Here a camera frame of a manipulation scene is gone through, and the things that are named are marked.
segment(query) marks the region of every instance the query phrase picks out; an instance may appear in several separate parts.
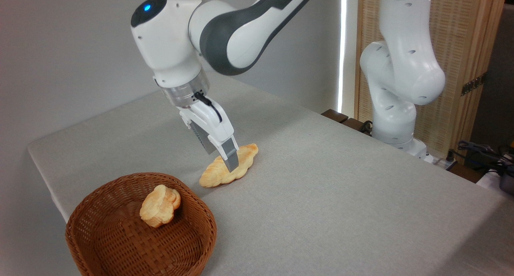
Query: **table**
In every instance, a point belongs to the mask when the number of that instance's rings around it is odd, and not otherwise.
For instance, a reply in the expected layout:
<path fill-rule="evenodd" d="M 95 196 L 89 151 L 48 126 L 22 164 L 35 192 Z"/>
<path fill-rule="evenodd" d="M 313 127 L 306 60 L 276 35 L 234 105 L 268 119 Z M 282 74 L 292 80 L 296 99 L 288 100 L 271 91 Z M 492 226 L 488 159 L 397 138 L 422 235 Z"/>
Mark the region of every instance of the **table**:
<path fill-rule="evenodd" d="M 63 217 L 108 181 L 164 172 L 215 215 L 205 275 L 513 273 L 511 201 L 294 102 L 208 77 L 237 142 L 259 146 L 243 179 L 200 187 L 216 155 L 154 93 L 29 145 Z"/>

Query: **black cable bundle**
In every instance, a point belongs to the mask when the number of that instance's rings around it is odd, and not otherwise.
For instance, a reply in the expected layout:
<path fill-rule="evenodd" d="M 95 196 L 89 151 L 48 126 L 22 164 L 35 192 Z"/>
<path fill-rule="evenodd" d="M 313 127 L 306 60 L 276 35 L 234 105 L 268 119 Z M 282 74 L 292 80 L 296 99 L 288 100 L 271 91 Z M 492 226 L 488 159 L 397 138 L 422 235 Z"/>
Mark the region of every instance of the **black cable bundle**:
<path fill-rule="evenodd" d="M 512 156 L 506 157 L 504 153 L 496 153 L 492 148 L 485 144 L 476 144 L 468 141 L 459 141 L 458 144 L 458 150 L 469 150 L 473 152 L 469 156 L 461 155 L 460 153 L 457 153 L 455 150 L 451 149 L 449 150 L 449 153 L 452 153 L 453 155 L 457 155 L 459 157 L 464 158 L 466 161 L 469 161 L 473 164 L 477 164 L 481 168 L 487 168 L 489 169 L 488 172 L 496 172 L 498 175 L 503 176 L 504 174 L 507 174 L 511 177 L 514 177 L 514 168 L 512 165 L 514 165 L 514 159 L 512 159 Z M 481 161 L 477 161 L 475 159 L 472 159 L 473 155 L 476 155 L 479 153 L 483 157 L 487 157 L 491 159 L 490 162 L 485 163 Z"/>

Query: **black cable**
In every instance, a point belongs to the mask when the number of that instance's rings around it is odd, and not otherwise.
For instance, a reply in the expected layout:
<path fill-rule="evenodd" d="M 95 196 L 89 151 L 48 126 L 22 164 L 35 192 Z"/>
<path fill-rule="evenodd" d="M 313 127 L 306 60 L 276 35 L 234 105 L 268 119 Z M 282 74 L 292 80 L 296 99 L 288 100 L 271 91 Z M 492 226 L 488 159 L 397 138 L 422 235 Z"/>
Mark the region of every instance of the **black cable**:
<path fill-rule="evenodd" d="M 504 155 L 495 153 L 490 146 L 485 144 L 476 144 L 468 141 L 459 141 L 458 147 L 459 150 L 475 151 L 476 153 L 480 153 L 481 155 L 489 157 L 490 159 L 494 159 L 495 161 L 508 161 L 510 163 L 514 163 L 512 159 L 509 159 Z"/>
<path fill-rule="evenodd" d="M 359 131 L 361 133 L 370 133 L 371 134 L 371 129 L 373 128 L 373 122 L 372 121 L 365 121 L 364 124 L 362 124 L 362 126 L 360 127 Z"/>
<path fill-rule="evenodd" d="M 214 105 L 212 104 L 212 101 L 209 100 L 207 97 L 204 96 L 203 93 L 200 93 L 200 92 L 196 92 L 194 94 L 194 97 L 196 97 L 198 100 L 200 100 L 201 102 L 205 103 L 205 105 L 207 106 L 210 106 L 212 107 L 212 109 L 214 109 L 214 111 L 216 111 L 216 114 L 218 115 L 218 118 L 220 119 L 220 122 L 223 121 L 223 118 L 222 116 L 220 115 L 220 113 L 218 112 L 218 110 L 214 107 Z"/>
<path fill-rule="evenodd" d="M 461 155 L 460 153 L 457 153 L 453 149 L 450 149 L 450 151 L 454 155 L 458 155 L 459 157 L 462 157 L 463 159 L 465 159 L 467 161 L 470 161 L 470 162 L 472 162 L 474 164 L 477 164 L 477 165 L 483 166 L 485 168 L 488 168 L 489 170 L 494 170 L 500 176 L 503 175 L 504 173 L 507 173 L 508 175 L 511 174 L 511 172 L 508 170 L 508 166 L 505 166 L 505 165 L 503 165 L 501 163 L 487 164 L 487 163 L 483 163 L 483 162 L 477 162 L 477 161 L 474 161 L 473 159 L 470 159 L 470 157 L 466 157 L 465 155 Z"/>

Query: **white robotic arm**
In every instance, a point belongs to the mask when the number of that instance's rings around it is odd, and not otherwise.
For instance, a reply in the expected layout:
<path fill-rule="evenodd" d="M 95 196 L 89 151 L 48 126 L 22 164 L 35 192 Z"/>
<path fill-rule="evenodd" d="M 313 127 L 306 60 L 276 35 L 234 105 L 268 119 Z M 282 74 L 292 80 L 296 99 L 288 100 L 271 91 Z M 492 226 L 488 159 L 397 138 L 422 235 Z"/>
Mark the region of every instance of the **white robotic arm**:
<path fill-rule="evenodd" d="M 380 32 L 362 52 L 360 65 L 373 102 L 372 136 L 431 162 L 426 145 L 413 137 L 414 104 L 429 104 L 444 89 L 429 33 L 431 0 L 380 0 Z"/>
<path fill-rule="evenodd" d="M 209 82 L 198 53 L 219 73 L 241 74 L 307 1 L 257 0 L 235 10 L 220 0 L 147 0 L 132 14 L 132 35 L 156 84 L 230 172 L 239 165 L 239 147 L 225 111 L 206 96 Z"/>

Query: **brown basket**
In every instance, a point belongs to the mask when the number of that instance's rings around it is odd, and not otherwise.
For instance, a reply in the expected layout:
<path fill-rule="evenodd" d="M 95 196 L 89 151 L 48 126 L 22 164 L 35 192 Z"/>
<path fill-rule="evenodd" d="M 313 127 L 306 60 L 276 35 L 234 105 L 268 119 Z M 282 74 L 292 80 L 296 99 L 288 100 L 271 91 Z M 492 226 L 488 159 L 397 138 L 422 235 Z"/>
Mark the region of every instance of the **brown basket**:
<path fill-rule="evenodd" d="M 182 203 L 159 228 L 139 217 L 159 185 Z M 212 212 L 175 177 L 153 172 L 115 179 L 89 194 L 71 214 L 66 242 L 83 276 L 200 275 L 216 242 Z"/>

